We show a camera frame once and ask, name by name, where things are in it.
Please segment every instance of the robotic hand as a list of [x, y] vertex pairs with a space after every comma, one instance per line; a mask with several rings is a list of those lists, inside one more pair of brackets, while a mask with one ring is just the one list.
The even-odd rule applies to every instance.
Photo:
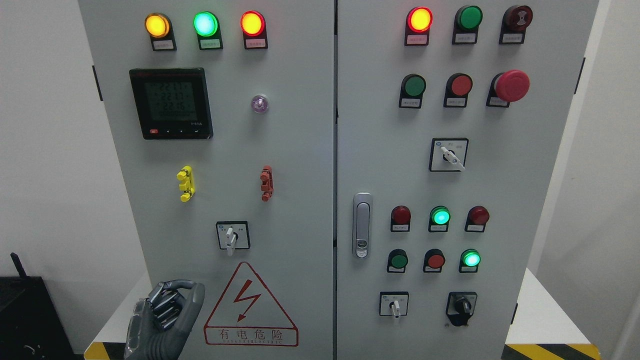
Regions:
[[[178, 289], [191, 289], [185, 298]], [[176, 360], [204, 301], [204, 285], [190, 280], [159, 282], [140, 299], [129, 322], [126, 360]]]

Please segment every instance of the lightning bolt symbol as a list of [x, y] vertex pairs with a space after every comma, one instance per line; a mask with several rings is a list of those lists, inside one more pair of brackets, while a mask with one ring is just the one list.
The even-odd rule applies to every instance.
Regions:
[[246, 316], [244, 314], [246, 314], [246, 312], [249, 311], [249, 309], [251, 309], [251, 307], [255, 304], [255, 302], [258, 301], [258, 298], [262, 295], [262, 294], [258, 294], [258, 295], [242, 297], [244, 292], [249, 288], [249, 286], [251, 286], [252, 282], [253, 281], [251, 281], [251, 280], [245, 281], [242, 289], [240, 289], [240, 292], [238, 293], [238, 295], [236, 296], [236, 299], [234, 300], [234, 303], [236, 303], [236, 302], [240, 302], [240, 301], [253, 299], [251, 301], [251, 304], [249, 304], [249, 306], [246, 308], [246, 310], [244, 310], [244, 313], [238, 314], [238, 322], [240, 322], [242, 319], [246, 318]]

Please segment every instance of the illuminated green light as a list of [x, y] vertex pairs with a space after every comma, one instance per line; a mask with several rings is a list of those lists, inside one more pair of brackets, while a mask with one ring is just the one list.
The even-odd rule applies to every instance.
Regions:
[[449, 209], [444, 206], [438, 206], [437, 208], [431, 210], [431, 220], [438, 224], [444, 225], [449, 222], [450, 219]]
[[462, 253], [462, 262], [465, 266], [475, 267], [480, 264], [480, 254], [478, 251], [470, 249]]
[[193, 18], [193, 27], [198, 35], [209, 37], [218, 31], [218, 20], [210, 12], [199, 12]]

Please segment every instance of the green indicator light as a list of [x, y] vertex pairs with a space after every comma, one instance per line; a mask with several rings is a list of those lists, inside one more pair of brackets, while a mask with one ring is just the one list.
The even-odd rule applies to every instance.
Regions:
[[482, 22], [482, 10], [477, 6], [467, 6], [458, 15], [458, 25], [465, 30], [475, 29]]
[[462, 262], [465, 266], [475, 267], [480, 264], [480, 254], [476, 250], [467, 250], [462, 253]]
[[193, 18], [193, 27], [201, 37], [209, 37], [218, 31], [218, 20], [210, 12], [199, 12]]
[[411, 96], [418, 96], [423, 93], [426, 84], [424, 80], [419, 76], [414, 76], [406, 81], [404, 84], [404, 90]]
[[444, 225], [449, 222], [450, 219], [449, 210], [444, 206], [438, 206], [437, 208], [431, 210], [431, 220], [438, 224]]
[[391, 266], [396, 269], [402, 269], [406, 266], [409, 261], [404, 255], [396, 255], [391, 258]]

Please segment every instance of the gray metal panel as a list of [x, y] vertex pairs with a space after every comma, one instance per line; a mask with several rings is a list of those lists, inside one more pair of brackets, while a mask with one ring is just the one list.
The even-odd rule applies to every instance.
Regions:
[[[182, 358], [330, 358], [333, 1], [79, 3], [151, 280], [206, 285]], [[223, 50], [198, 49], [192, 20], [202, 10], [218, 16]], [[239, 19], [247, 10], [265, 16], [266, 51], [243, 48]], [[169, 16], [177, 51], [151, 50], [144, 28], [150, 12]], [[128, 75], [140, 67], [203, 67], [214, 138], [142, 139]], [[259, 93], [269, 97], [263, 115], [250, 109]], [[269, 202], [259, 190], [265, 164], [274, 173]], [[185, 204], [175, 178], [183, 165], [193, 167], [196, 184]], [[219, 249], [214, 227], [224, 220], [248, 221], [250, 250], [228, 257]], [[205, 321], [240, 261], [254, 267], [297, 325], [298, 347], [205, 344]]]
[[[454, 14], [466, 1], [338, 3], [339, 359], [499, 359], [563, 133], [597, 0], [529, 1], [534, 18], [522, 45], [498, 45], [510, 1], [478, 0], [476, 45], [451, 45]], [[407, 13], [428, 6], [427, 47], [403, 45]], [[484, 103], [492, 78], [524, 70], [531, 89], [508, 109]], [[421, 110], [397, 107], [403, 77], [426, 78]], [[474, 80], [465, 109], [443, 108], [450, 75]], [[466, 171], [430, 172], [431, 139], [469, 139]], [[370, 192], [371, 252], [351, 254], [352, 199]], [[409, 233], [389, 231], [397, 205], [412, 211]], [[448, 233], [428, 233], [432, 208], [451, 211]], [[464, 231], [467, 212], [485, 206], [485, 233]], [[405, 274], [388, 274], [388, 253], [404, 249]], [[425, 252], [441, 249], [441, 274], [424, 274]], [[477, 274], [459, 274], [460, 254], [477, 249]], [[380, 291], [408, 291], [408, 315], [378, 316]], [[469, 327], [447, 326], [450, 291], [477, 292]]]

